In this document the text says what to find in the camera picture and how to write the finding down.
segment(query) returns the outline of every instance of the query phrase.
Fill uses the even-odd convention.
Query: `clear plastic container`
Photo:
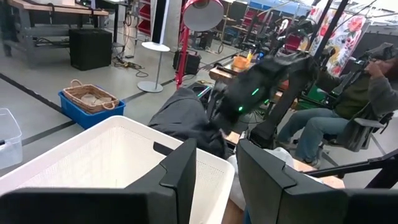
[[[0,108],[0,169],[22,162],[22,133],[6,108]]]

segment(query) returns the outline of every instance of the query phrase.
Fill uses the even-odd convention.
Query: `wooden table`
[[[232,82],[232,79],[235,77],[234,75],[232,75],[228,72],[222,71],[222,70],[218,69],[217,67],[212,68],[209,71],[209,76],[212,80],[215,80],[216,82],[222,82],[227,85],[230,84]],[[281,91],[277,91],[277,93],[275,94],[274,100],[278,101],[279,98],[281,98],[282,94],[283,93]],[[297,106],[297,103],[298,103],[298,101],[297,101],[297,99],[295,99],[290,108],[295,109]]]
[[[3,40],[3,44],[5,45],[5,48],[7,48],[7,50],[15,48],[17,50],[20,50],[21,52],[24,52],[27,55],[27,62],[30,66],[34,66],[37,63],[38,50],[68,47],[67,44],[52,44],[46,45],[45,47],[39,47],[39,45],[37,45],[36,39],[39,39],[41,37],[69,36],[68,32],[70,27],[68,25],[83,27],[83,18],[86,21],[91,21],[90,27],[102,27],[104,24],[104,16],[107,16],[109,14],[104,10],[92,11],[88,7],[76,4],[74,6],[63,7],[54,6],[54,14],[50,16],[50,13],[52,12],[52,8],[50,6],[31,4],[23,0],[7,0],[7,2],[10,6],[18,8],[18,13],[14,16],[19,16],[20,26],[16,26],[16,29],[22,36],[23,41],[14,42],[12,40]],[[43,11],[49,12],[48,15],[45,16]],[[56,26],[35,26],[35,21],[37,21],[38,19],[34,18],[37,17],[41,17],[40,21],[45,21],[40,23],[50,25],[56,24]]]
[[[237,133],[231,133],[226,139],[235,144],[238,143],[240,135]],[[294,168],[297,171],[311,171],[315,170],[313,167],[304,164],[298,160],[294,159]],[[329,185],[335,189],[343,189],[345,188],[343,180],[337,177],[322,177],[320,178],[324,184]],[[242,224],[243,223],[243,211],[230,199],[226,204],[224,218],[222,224]]]

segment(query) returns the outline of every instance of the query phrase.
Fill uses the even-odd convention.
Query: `black stand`
[[[305,172],[305,174],[312,177],[328,177],[332,175],[344,175],[374,169],[381,170],[373,178],[373,180],[370,181],[366,188],[392,188],[398,182],[398,149],[382,157],[368,159],[364,162],[357,162],[354,164],[348,164],[323,170],[314,170],[310,172]]]

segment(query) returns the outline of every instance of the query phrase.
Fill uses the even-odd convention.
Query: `wicker basket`
[[[71,87],[63,89],[63,94],[70,101],[72,101],[72,103],[76,104],[82,110],[86,111],[89,114],[98,113],[103,110],[113,110],[116,106],[119,105],[119,100],[116,97],[114,97],[107,91],[98,88],[97,86],[91,84],[83,85],[79,80],[72,80],[70,82],[70,85]],[[112,101],[108,103],[103,103],[102,105],[88,105],[81,100],[82,96],[86,94],[92,94],[97,98],[110,97]]]

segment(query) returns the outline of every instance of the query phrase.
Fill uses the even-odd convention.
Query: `hand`
[[[368,72],[372,78],[384,76],[384,74],[381,72],[379,65],[376,62],[369,62],[369,65],[365,68],[365,72]]]

